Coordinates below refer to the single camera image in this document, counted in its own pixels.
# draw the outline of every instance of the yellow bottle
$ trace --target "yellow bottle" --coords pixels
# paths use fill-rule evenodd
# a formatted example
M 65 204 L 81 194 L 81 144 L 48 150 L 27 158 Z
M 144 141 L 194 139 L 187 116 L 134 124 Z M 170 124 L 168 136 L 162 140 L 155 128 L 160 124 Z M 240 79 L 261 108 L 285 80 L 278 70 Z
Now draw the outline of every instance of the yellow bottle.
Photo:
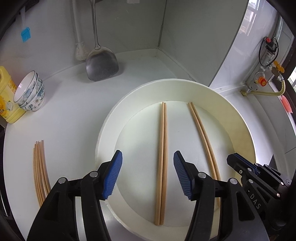
M 25 113 L 13 101 L 16 89 L 7 70 L 0 66 L 0 114 L 8 123 L 16 122 Z

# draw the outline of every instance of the ribbed blue pad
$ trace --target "ribbed blue pad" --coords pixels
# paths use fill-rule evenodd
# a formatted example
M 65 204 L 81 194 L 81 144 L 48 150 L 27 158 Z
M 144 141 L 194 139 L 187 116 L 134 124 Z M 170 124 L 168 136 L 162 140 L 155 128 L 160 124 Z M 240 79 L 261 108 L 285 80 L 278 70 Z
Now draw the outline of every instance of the ribbed blue pad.
M 179 158 L 177 152 L 174 153 L 174 166 L 179 178 L 179 182 L 183 189 L 184 195 L 187 196 L 188 199 L 191 199 L 192 197 L 191 180 L 189 179 L 187 171 L 185 170 L 184 165 L 182 164 L 182 161 Z
M 26 27 L 22 32 L 21 32 L 21 36 L 22 36 L 22 41 L 26 42 L 28 39 L 31 38 L 31 32 L 30 29 L 28 27 Z
M 107 199 L 113 192 L 120 168 L 122 166 L 122 152 L 120 151 L 113 163 L 111 163 L 109 173 L 104 180 L 103 198 Z

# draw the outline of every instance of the floral bowl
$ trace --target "floral bowl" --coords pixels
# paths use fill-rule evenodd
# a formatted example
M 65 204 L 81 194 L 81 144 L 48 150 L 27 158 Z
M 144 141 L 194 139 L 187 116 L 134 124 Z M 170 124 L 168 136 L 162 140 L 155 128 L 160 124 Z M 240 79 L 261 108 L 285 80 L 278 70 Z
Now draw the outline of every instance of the floral bowl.
M 28 73 L 15 92 L 14 102 L 21 108 L 26 106 L 39 92 L 42 83 L 43 81 L 40 79 L 37 72 L 31 71 Z
M 44 85 L 42 84 L 38 93 L 33 97 L 33 99 L 27 103 L 27 105 L 21 107 L 25 111 L 37 111 L 41 108 L 44 103 Z

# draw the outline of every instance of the pair of chopsticks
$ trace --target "pair of chopsticks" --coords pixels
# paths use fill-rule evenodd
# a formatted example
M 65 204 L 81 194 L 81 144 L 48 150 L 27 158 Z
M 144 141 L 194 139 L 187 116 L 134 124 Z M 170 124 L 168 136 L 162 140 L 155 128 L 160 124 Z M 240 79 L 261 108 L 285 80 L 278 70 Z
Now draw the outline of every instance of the pair of chopsticks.
M 168 119 L 167 107 L 166 103 L 164 102 L 162 102 L 161 109 L 159 143 L 155 225 L 163 225 L 165 219 L 165 201 L 168 173 Z
M 200 134 L 200 138 L 202 139 L 202 143 L 203 143 L 206 155 L 207 155 L 207 160 L 208 160 L 208 163 L 209 163 L 209 166 L 211 169 L 212 177 L 213 177 L 213 179 L 221 180 L 221 176 L 219 173 L 216 158 L 215 158 L 211 143 L 209 141 L 209 138 L 207 136 L 207 133 L 205 131 L 205 128 L 202 124 L 202 121 L 195 109 L 194 104 L 192 102 L 190 102 L 190 103 L 188 103 L 188 106 L 189 106 L 190 112 L 192 114 L 192 117 L 194 119 L 197 130 Z M 218 202 L 218 206 L 220 207 L 220 200 L 217 199 L 217 202 Z
M 45 163 L 44 141 L 36 142 L 33 149 L 33 172 L 39 207 L 50 192 L 50 184 Z

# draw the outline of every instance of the wooden chopstick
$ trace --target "wooden chopstick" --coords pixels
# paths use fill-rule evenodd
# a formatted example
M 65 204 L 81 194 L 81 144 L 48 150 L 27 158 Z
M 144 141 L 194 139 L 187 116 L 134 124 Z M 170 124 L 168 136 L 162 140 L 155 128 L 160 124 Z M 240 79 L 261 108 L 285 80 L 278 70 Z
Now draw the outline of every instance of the wooden chopstick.
M 165 103 L 164 104 L 164 137 L 163 137 L 163 184 L 162 184 L 162 192 L 161 192 L 160 225 L 164 224 L 164 219 L 165 219 L 167 175 L 168 175 L 168 118 L 167 118 L 167 107 Z
M 195 113 L 195 115 L 196 115 L 196 118 L 197 118 L 197 120 L 198 120 L 198 122 L 199 122 L 199 124 L 200 124 L 200 127 L 201 127 L 201 129 L 202 129 L 202 132 L 203 132 L 203 134 L 204 134 L 204 136 L 205 136 L 205 140 L 206 140 L 206 143 L 207 143 L 207 146 L 208 146 L 208 148 L 209 148 L 209 151 L 210 151 L 210 154 L 211 154 L 211 158 L 212 158 L 212 161 L 213 161 L 213 164 L 214 164 L 214 168 L 215 168 L 215 172 L 216 172 L 217 180 L 221 181 L 221 176 L 220 176 L 219 168 L 218 168 L 218 165 L 217 165 L 217 162 L 216 162 L 216 158 L 215 158 L 215 155 L 214 155 L 214 152 L 213 152 L 213 149 L 212 149 L 211 143 L 210 143 L 210 141 L 209 141 L 209 137 L 207 136 L 207 133 L 206 133 L 206 131 L 205 131 L 205 127 L 204 127 L 203 124 L 202 124 L 202 121 L 201 121 L 201 119 L 200 119 L 200 117 L 199 117 L 199 115 L 198 115 L 198 113 L 197 113 L 197 110 L 195 109 L 194 104 L 193 104 L 192 102 L 191 102 L 190 104 L 191 104 L 191 106 L 192 106 L 192 108 L 193 108 L 193 110 L 194 110 L 194 113 Z
M 162 193 L 162 185 L 163 185 L 164 123 L 165 123 L 165 104 L 164 102 L 162 102 L 160 137 L 159 137 L 159 159 L 158 159 L 157 190 L 156 190 L 155 225 L 160 225 L 160 211 L 161 211 L 161 200 L 162 200 L 161 193 Z
M 37 200 L 41 207 L 51 190 L 46 170 L 43 141 L 36 142 L 33 149 L 33 172 Z
M 221 180 L 216 158 L 215 158 L 211 143 L 209 141 L 209 138 L 207 136 L 207 133 L 205 131 L 205 128 L 202 124 L 202 121 L 197 113 L 197 110 L 195 109 L 194 104 L 191 102 L 191 103 L 188 103 L 188 106 L 192 114 L 192 117 L 194 119 L 195 125 L 198 129 L 198 132 L 200 134 L 200 138 L 202 139 L 202 143 L 207 155 L 207 160 L 211 169 L 212 177 L 213 179 Z M 217 204 L 218 204 L 218 207 L 220 207 L 220 198 L 217 198 Z

